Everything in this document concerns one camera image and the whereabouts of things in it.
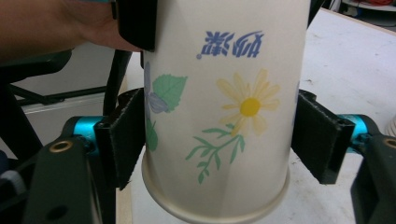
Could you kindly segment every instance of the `flower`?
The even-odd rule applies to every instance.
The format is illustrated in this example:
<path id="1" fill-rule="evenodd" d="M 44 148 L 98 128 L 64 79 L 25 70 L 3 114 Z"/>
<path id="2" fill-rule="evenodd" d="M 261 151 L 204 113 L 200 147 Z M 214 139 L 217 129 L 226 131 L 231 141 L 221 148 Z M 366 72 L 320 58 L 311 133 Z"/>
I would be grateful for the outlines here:
<path id="1" fill-rule="evenodd" d="M 231 136 L 236 136 L 239 132 L 247 136 L 251 127 L 253 132 L 259 136 L 267 129 L 267 122 L 260 112 L 277 109 L 280 102 L 278 99 L 274 99 L 274 96 L 280 87 L 278 85 L 270 86 L 266 79 L 267 71 L 262 69 L 256 77 L 253 91 L 238 73 L 233 75 L 233 85 L 222 78 L 217 81 L 221 92 L 233 101 L 233 104 L 224 105 L 222 108 L 237 109 L 235 113 L 220 120 L 222 124 L 231 123 L 233 125 Z"/>

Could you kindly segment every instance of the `table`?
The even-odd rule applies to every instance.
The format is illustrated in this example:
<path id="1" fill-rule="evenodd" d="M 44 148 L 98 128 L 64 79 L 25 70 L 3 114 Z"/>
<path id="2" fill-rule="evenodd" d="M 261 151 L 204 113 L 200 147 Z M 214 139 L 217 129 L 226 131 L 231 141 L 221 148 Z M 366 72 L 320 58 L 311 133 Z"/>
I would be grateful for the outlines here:
<path id="1" fill-rule="evenodd" d="M 136 82 L 128 78 L 132 88 Z M 396 34 L 322 9 L 307 31 L 300 89 L 316 94 L 333 113 L 367 115 L 384 131 L 396 114 Z M 360 164 L 360 155 L 347 154 L 337 183 L 321 186 L 291 152 L 285 199 L 254 223 L 355 223 L 349 189 Z M 152 200 L 140 166 L 141 160 L 130 189 L 119 194 L 118 223 L 185 223 Z"/>

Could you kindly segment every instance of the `white table surface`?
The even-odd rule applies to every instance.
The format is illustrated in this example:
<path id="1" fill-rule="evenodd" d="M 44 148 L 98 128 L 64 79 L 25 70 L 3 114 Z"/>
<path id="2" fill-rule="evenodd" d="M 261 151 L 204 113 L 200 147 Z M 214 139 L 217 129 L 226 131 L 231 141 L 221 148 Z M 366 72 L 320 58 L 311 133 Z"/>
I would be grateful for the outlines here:
<path id="1" fill-rule="evenodd" d="M 142 81 L 137 60 L 130 66 L 130 89 Z M 300 89 L 313 92 L 334 114 L 371 117 L 383 131 L 396 115 L 396 34 L 322 9 L 307 32 Z M 254 223 L 355 223 L 349 189 L 360 164 L 360 155 L 347 154 L 337 183 L 321 186 L 291 152 L 285 199 Z M 130 189 L 119 194 L 119 223 L 185 223 L 152 200 L 140 166 L 141 161 Z"/>

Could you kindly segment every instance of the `yellow flower print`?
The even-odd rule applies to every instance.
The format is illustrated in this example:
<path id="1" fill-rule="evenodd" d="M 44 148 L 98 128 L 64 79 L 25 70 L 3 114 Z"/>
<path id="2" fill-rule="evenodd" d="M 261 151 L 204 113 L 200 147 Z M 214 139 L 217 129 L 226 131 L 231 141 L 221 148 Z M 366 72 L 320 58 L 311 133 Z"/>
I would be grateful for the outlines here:
<path id="1" fill-rule="evenodd" d="M 274 99 L 274 96 L 280 90 L 278 85 L 270 86 L 266 79 L 267 71 L 262 69 L 256 77 L 253 90 L 238 73 L 233 75 L 233 85 L 225 79 L 218 80 L 221 92 L 233 101 L 233 104 L 222 108 L 237 109 L 235 113 L 220 120 L 222 124 L 233 124 L 231 136 L 238 133 L 247 136 L 251 127 L 256 135 L 261 135 L 266 130 L 266 120 L 259 113 L 262 110 L 277 109 L 279 100 Z"/>

